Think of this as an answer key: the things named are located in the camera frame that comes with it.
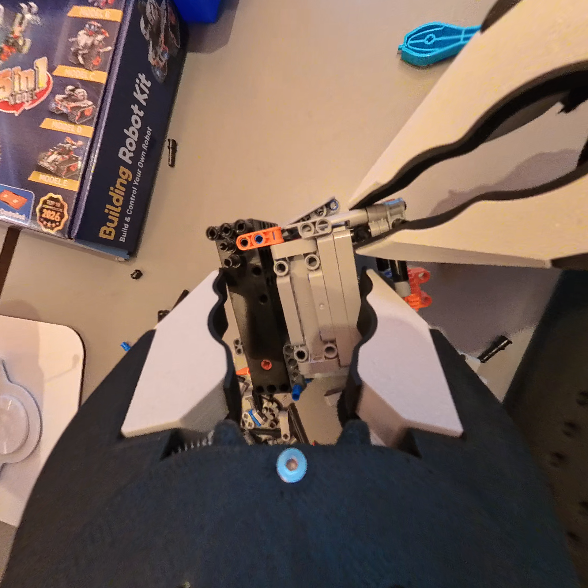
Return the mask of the orange gear frame assembly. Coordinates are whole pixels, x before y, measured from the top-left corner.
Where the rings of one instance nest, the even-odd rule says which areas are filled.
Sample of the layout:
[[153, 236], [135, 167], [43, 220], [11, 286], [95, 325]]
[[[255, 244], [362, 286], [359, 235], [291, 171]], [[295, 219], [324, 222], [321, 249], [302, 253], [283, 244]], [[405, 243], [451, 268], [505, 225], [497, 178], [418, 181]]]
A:
[[255, 392], [346, 374], [359, 341], [356, 249], [402, 224], [405, 210], [393, 199], [345, 211], [332, 198], [282, 226], [240, 218], [206, 228]]

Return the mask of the pile of small building parts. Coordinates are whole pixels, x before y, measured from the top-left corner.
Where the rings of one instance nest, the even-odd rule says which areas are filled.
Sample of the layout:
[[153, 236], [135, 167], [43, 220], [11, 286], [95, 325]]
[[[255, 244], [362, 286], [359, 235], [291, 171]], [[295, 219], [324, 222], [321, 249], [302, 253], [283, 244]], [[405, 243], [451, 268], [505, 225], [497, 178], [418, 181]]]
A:
[[248, 379], [240, 379], [240, 427], [260, 443], [301, 442], [306, 432], [297, 401], [289, 393], [256, 392]]

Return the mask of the white book stand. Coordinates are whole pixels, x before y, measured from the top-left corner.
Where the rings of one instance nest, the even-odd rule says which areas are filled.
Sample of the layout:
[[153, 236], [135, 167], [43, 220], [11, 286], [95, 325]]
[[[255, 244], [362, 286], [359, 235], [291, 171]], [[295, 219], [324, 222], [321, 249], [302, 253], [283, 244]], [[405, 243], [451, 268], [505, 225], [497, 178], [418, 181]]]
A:
[[85, 349], [70, 327], [1, 316], [1, 521], [18, 527], [81, 404]]

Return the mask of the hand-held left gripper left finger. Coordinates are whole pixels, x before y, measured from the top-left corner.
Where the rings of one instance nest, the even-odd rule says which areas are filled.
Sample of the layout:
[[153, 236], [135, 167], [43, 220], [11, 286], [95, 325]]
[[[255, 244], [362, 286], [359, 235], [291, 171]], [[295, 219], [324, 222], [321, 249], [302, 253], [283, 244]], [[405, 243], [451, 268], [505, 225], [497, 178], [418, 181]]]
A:
[[211, 272], [155, 328], [122, 424], [125, 437], [211, 431], [231, 413], [232, 356], [222, 272]]

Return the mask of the blue robot kit box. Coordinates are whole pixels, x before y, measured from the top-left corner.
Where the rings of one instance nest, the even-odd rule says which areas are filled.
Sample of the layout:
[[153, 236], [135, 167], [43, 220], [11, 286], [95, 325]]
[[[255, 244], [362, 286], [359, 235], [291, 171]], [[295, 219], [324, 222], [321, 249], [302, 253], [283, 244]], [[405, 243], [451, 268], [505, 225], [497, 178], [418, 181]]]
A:
[[186, 45], [173, 1], [1, 1], [1, 224], [135, 254]]

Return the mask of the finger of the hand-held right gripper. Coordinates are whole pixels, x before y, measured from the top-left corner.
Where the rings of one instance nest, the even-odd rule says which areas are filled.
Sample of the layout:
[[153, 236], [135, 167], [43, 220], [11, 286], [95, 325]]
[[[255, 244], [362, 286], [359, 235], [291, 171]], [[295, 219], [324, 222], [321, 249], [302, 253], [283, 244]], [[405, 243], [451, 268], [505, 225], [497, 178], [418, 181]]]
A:
[[356, 254], [548, 268], [587, 252], [587, 118], [537, 118], [434, 164], [394, 194], [408, 222]]
[[498, 2], [368, 172], [349, 208], [469, 153], [530, 105], [587, 85], [587, 1]]

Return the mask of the small orange block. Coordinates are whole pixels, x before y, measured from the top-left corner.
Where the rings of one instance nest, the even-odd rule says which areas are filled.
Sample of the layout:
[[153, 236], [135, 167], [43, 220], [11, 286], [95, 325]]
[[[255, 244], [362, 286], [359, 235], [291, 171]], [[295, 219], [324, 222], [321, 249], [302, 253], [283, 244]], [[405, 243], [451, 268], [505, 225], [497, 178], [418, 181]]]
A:
[[430, 279], [430, 272], [422, 267], [408, 267], [408, 286], [403, 287], [401, 297], [415, 311], [431, 305], [432, 298], [422, 289]]

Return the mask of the black studded panel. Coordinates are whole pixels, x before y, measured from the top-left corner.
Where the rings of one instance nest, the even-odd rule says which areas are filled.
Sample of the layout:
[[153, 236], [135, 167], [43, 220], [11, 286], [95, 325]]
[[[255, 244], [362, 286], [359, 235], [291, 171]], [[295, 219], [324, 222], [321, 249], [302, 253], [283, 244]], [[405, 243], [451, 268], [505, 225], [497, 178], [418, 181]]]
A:
[[587, 272], [564, 271], [504, 401], [560, 517], [587, 524]]

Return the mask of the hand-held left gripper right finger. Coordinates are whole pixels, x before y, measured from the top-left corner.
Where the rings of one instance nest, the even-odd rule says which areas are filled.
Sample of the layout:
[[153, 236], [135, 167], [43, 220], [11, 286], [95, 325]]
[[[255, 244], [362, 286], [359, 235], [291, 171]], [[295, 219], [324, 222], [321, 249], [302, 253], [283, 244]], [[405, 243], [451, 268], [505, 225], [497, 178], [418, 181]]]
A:
[[461, 437], [429, 325], [373, 269], [363, 269], [359, 294], [360, 340], [342, 391], [342, 426], [360, 419], [376, 437], [409, 429]]

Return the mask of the teal curved plastic piece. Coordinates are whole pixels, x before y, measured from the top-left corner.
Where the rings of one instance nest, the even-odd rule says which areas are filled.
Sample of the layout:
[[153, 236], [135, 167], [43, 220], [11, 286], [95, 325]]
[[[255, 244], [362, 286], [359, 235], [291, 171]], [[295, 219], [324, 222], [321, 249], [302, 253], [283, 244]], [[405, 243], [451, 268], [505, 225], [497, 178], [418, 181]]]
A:
[[398, 51], [402, 61], [427, 67], [458, 55], [480, 30], [481, 26], [430, 22], [407, 33]]

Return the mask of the blue plastic bin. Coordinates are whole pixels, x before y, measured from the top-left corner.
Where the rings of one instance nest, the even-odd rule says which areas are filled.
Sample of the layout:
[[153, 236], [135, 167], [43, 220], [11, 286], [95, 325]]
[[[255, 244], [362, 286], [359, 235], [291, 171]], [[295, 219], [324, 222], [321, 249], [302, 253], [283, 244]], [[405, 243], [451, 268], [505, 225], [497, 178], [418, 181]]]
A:
[[213, 24], [219, 18], [222, 1], [174, 1], [182, 19], [188, 24]]

